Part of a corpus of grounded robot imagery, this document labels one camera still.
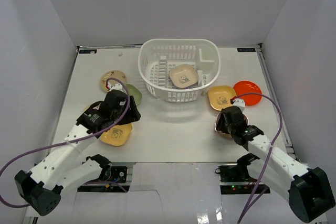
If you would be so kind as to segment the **yellow square panda plate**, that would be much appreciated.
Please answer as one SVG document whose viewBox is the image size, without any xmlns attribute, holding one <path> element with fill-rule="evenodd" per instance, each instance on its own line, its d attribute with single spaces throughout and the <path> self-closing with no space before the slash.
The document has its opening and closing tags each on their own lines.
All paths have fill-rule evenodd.
<svg viewBox="0 0 336 224">
<path fill-rule="evenodd" d="M 115 147 L 124 145 L 132 132 L 132 124 L 116 125 L 100 136 L 100 141 Z"/>
</svg>

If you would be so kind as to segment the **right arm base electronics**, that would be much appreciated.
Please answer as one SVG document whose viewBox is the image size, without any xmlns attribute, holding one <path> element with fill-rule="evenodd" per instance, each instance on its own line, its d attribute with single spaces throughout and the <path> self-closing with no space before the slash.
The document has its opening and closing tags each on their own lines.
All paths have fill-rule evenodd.
<svg viewBox="0 0 336 224">
<path fill-rule="evenodd" d="M 249 195 L 256 183 L 238 165 L 221 165 L 215 169 L 219 176 L 221 195 Z"/>
</svg>

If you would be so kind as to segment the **cream round flower plate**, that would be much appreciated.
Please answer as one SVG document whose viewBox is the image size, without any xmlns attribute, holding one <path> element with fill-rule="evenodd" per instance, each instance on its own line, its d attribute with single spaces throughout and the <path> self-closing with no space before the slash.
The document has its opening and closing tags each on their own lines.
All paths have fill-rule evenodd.
<svg viewBox="0 0 336 224">
<path fill-rule="evenodd" d="M 120 71 L 120 70 L 111 70 L 109 72 L 106 72 L 99 81 L 99 87 L 103 92 L 107 93 L 107 88 L 106 88 L 106 84 L 107 82 L 111 83 L 111 84 L 115 84 L 115 83 L 120 83 L 122 82 L 123 84 L 127 84 L 128 80 L 127 80 L 127 76 L 124 72 Z"/>
</svg>

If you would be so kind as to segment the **golden square panda plate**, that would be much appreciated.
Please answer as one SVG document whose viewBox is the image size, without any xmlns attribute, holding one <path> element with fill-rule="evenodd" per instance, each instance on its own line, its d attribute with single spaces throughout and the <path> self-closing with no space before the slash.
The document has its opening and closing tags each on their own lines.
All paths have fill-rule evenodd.
<svg viewBox="0 0 336 224">
<path fill-rule="evenodd" d="M 221 111 L 232 106 L 230 100 L 236 95 L 236 92 L 230 86 L 214 86 L 208 90 L 207 94 L 210 106 L 216 111 Z"/>
</svg>

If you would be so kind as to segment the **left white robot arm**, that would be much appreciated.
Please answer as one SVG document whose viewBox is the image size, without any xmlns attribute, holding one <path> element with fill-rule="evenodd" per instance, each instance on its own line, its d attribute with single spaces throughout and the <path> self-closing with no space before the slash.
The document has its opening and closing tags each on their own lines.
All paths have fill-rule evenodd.
<svg viewBox="0 0 336 224">
<path fill-rule="evenodd" d="M 108 128 L 140 119 L 133 96 L 111 90 L 103 101 L 93 103 L 77 118 L 69 134 L 40 163 L 29 171 L 20 170 L 15 183 L 20 196 L 40 215 L 50 214 L 62 196 L 86 182 L 111 178 L 111 162 L 104 156 L 88 156 L 80 166 L 70 165 Z"/>
</svg>

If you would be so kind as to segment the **green square panda plate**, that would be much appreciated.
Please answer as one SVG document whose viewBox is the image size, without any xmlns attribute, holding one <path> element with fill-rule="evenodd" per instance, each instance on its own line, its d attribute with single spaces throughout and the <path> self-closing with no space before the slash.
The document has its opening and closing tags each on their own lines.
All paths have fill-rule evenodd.
<svg viewBox="0 0 336 224">
<path fill-rule="evenodd" d="M 132 84 L 126 84 L 130 96 L 133 96 L 136 105 L 139 105 L 142 100 L 142 93 Z"/>
</svg>

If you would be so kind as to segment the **pink square plate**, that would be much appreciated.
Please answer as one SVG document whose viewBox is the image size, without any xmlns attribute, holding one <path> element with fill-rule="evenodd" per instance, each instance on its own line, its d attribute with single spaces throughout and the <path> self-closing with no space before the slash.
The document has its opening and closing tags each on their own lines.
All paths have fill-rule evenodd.
<svg viewBox="0 0 336 224">
<path fill-rule="evenodd" d="M 228 133 L 224 133 L 224 132 L 222 132 L 222 131 L 218 131 L 218 130 L 216 129 L 216 125 L 217 125 L 217 123 L 218 123 L 218 121 L 219 121 L 219 118 L 220 118 L 220 113 L 218 113 L 217 118 L 216 118 L 216 122 L 215 122 L 215 125 L 214 125 L 215 132 L 216 132 L 219 136 L 221 136 L 221 137 L 224 137 L 224 138 L 233 140 L 233 138 L 231 137 L 231 135 L 229 135 Z"/>
</svg>

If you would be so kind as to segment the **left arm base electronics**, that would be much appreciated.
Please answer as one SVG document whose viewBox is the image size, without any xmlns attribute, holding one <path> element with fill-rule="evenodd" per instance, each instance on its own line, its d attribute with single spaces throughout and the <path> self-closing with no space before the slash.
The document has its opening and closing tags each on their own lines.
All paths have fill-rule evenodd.
<svg viewBox="0 0 336 224">
<path fill-rule="evenodd" d="M 112 166 L 105 175 L 105 181 L 91 180 L 81 185 L 79 193 L 127 193 L 130 188 L 128 167 Z"/>
</svg>

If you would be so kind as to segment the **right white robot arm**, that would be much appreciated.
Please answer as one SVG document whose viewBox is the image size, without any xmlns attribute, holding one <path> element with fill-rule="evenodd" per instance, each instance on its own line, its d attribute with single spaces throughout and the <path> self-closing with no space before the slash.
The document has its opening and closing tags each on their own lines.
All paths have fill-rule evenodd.
<svg viewBox="0 0 336 224">
<path fill-rule="evenodd" d="M 310 223 L 335 207 L 335 198 L 324 170 L 310 168 L 280 148 L 254 125 L 248 125 L 241 109 L 230 106 L 221 110 L 215 129 L 230 135 L 248 153 L 223 173 L 228 178 L 262 182 L 289 203 L 295 216 Z"/>
</svg>

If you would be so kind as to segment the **beige square panda plate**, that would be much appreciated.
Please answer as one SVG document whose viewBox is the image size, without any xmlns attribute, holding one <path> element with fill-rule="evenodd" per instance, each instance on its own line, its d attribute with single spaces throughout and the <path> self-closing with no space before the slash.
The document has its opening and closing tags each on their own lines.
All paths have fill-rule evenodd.
<svg viewBox="0 0 336 224">
<path fill-rule="evenodd" d="M 189 64 L 182 64 L 169 71 L 172 83 L 178 89 L 186 89 L 198 83 L 198 73 Z"/>
</svg>

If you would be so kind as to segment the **orange round plate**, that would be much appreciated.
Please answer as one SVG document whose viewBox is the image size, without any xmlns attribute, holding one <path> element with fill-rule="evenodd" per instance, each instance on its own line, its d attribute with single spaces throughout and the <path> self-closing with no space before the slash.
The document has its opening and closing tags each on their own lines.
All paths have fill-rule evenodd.
<svg viewBox="0 0 336 224">
<path fill-rule="evenodd" d="M 251 81 L 239 81 L 234 85 L 233 88 L 236 92 L 236 95 L 243 95 L 240 98 L 245 101 L 247 106 L 256 105 L 262 99 L 262 96 L 257 95 L 257 93 L 262 94 L 261 88 Z"/>
</svg>

